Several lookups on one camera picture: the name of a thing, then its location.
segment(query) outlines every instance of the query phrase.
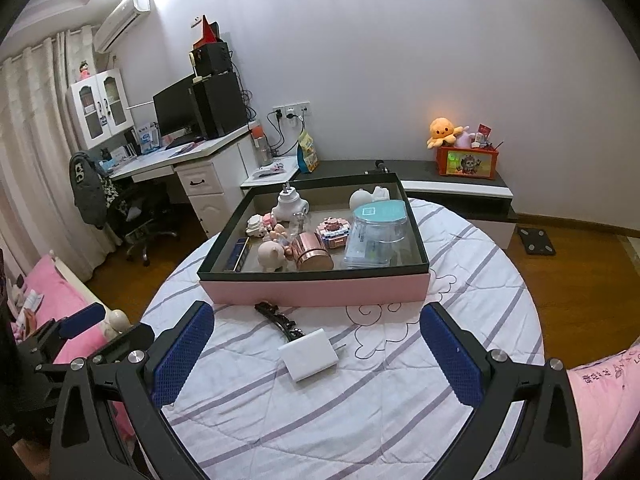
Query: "pink pillow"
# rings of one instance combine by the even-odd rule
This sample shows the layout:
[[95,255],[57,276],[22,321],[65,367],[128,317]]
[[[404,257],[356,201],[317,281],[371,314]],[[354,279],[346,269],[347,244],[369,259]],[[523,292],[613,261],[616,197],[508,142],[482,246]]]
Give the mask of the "pink pillow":
[[[36,313],[38,326],[49,319],[59,320],[69,317],[87,306],[86,300],[60,276],[49,255],[43,256],[26,277],[27,292],[31,289],[44,294],[42,304]],[[100,324],[70,339],[54,361],[57,364],[70,363],[76,357],[87,357],[105,345],[107,339],[100,330]]]
[[593,480],[640,413],[640,346],[567,374],[580,421],[582,478]]

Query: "stuffed toy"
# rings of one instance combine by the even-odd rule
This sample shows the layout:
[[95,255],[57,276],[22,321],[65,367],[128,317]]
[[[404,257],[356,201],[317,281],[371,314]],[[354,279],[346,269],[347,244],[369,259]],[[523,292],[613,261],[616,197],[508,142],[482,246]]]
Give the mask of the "stuffed toy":
[[456,142],[456,136],[465,130],[468,130],[468,126],[466,126],[466,128],[462,126],[454,128],[451,121],[444,117],[439,117],[429,126],[429,134],[431,137],[427,140],[427,148],[439,148],[443,142],[453,144]]
[[477,134],[470,134],[466,131],[462,132],[459,136],[456,137],[456,142],[453,143],[455,148],[462,148],[463,150],[469,150],[471,145],[476,140]]

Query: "cabinet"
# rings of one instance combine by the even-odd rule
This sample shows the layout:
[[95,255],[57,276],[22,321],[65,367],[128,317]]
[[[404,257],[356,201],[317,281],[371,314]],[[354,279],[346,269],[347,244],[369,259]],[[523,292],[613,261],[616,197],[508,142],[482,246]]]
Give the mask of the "cabinet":
[[229,210],[223,193],[191,196],[189,200],[207,238],[222,231],[231,217],[232,211]]
[[88,150],[133,126],[120,70],[79,81],[67,92],[81,146]]
[[218,234],[242,201],[240,185],[247,172],[239,143],[209,158],[176,166],[175,172],[207,237]]

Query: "pink box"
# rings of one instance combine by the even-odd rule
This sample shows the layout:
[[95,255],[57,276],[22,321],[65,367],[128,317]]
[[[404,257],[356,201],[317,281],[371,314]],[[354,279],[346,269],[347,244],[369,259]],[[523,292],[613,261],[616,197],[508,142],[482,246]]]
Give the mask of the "pink box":
[[308,232],[313,232],[328,217],[345,218],[352,223],[351,194],[358,189],[372,192],[376,186],[386,187],[390,198],[403,200],[406,207],[408,222],[402,247],[395,250],[388,267],[346,269],[342,262],[344,248],[337,248],[330,250],[334,270],[297,271],[295,264],[287,261],[280,272],[262,272],[257,263],[260,242],[255,241],[243,255],[244,264],[229,267],[236,268],[236,272],[225,272],[238,239],[246,237],[248,219],[270,212],[282,187],[275,184],[253,188],[236,208],[198,270],[200,285],[213,302],[345,306],[424,301],[429,286],[429,261],[411,206],[394,173],[302,180],[292,186],[309,202],[310,222],[305,226]]
[[424,301],[429,273],[310,282],[200,282],[217,304],[348,306]]

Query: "black speaker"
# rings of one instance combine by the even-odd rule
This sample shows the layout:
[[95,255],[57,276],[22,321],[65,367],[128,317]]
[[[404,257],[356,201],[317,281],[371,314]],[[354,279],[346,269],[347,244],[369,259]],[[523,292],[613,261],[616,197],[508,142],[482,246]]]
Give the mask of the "black speaker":
[[207,139],[217,139],[246,126],[246,106],[233,72],[212,75],[193,84],[198,124]]
[[196,73],[200,77],[231,72],[233,64],[229,55],[229,47],[224,41],[205,43],[192,51],[196,63]]

